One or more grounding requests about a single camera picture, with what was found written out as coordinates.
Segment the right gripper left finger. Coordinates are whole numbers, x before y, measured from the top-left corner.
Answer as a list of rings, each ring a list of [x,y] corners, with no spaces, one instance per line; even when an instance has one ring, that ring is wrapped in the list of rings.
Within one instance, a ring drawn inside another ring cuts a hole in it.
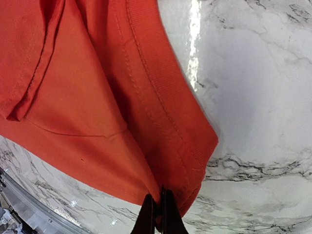
[[[156,203],[151,194],[147,194],[139,211],[131,234],[154,234],[156,222]]]

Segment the orange t-shirt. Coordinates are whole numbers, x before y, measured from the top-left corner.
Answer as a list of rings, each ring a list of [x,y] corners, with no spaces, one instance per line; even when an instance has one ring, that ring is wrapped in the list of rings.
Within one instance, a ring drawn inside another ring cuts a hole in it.
[[[0,134],[67,175],[181,218],[218,137],[184,78],[155,0],[3,0]]]

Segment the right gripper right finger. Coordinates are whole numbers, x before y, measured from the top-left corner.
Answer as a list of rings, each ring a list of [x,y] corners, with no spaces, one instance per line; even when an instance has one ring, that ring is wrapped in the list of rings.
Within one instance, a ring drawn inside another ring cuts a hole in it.
[[[161,233],[162,234],[188,234],[174,194],[171,190],[162,188],[161,194]]]

